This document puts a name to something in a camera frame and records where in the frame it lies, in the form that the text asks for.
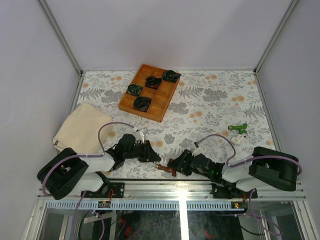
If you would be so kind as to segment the brown water faucet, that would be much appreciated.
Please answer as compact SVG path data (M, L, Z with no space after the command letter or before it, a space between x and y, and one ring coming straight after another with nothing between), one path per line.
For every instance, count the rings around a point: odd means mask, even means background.
M171 166L169 166L169 163L171 163L172 161L173 161L172 158L170 158L169 160L164 160L164 159L162 159L162 160L160 161L160 163L157 163L157 164L155 165L155 168L156 168L157 170L162 170L162 171L165 171L165 172L167 172L167 173L171 173L171 175L172 175L173 177L176 177L176 176L177 176L176 170L175 170L174 168L172 168Z

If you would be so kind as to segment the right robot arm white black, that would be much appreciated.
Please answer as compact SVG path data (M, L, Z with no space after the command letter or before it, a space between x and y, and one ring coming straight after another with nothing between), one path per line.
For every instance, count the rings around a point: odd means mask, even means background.
M294 192L302 167L295 156L255 147L253 153L237 162L214 162L203 153L184 150L176 159L170 159L167 166L185 176L201 175L211 181L215 199L257 198L251 193L262 187Z

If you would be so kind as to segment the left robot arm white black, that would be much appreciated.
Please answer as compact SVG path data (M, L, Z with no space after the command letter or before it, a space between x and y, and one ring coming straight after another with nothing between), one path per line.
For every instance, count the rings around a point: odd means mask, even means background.
M141 163L160 162L148 140L124 134L113 147L102 154L78 154L67 147L47 163L38 173L43 193L61 200L71 192L86 198L110 198L116 193L105 172L122 167L125 160L137 159Z

